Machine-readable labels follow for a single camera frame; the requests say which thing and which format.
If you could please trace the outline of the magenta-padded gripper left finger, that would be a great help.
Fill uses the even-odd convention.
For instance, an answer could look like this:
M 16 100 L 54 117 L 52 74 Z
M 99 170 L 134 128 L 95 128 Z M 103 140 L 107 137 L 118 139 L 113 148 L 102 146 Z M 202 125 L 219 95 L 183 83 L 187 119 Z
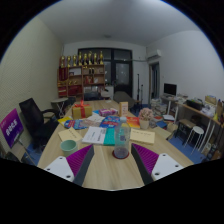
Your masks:
M 59 156 L 45 171 L 81 186 L 94 156 L 94 146 L 86 146 L 68 157 Z

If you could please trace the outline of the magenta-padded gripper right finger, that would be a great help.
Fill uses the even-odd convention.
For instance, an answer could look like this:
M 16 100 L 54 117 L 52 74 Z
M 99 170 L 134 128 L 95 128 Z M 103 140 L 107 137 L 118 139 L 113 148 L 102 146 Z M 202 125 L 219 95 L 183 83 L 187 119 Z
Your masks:
M 183 169 L 168 154 L 157 154 L 135 143 L 131 145 L 131 153 L 145 185 Z

